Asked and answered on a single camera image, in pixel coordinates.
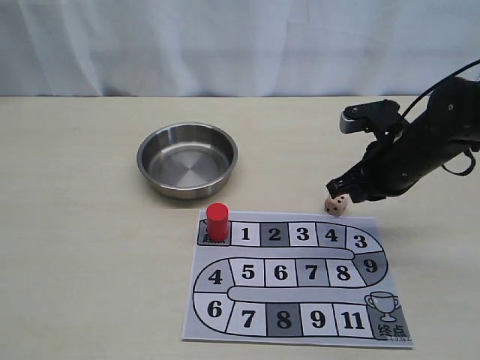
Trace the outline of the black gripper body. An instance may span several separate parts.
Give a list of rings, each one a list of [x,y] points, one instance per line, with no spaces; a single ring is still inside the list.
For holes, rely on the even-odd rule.
[[[398,197],[470,148],[479,148],[479,83],[454,77],[392,140],[369,144],[361,162],[364,189]]]

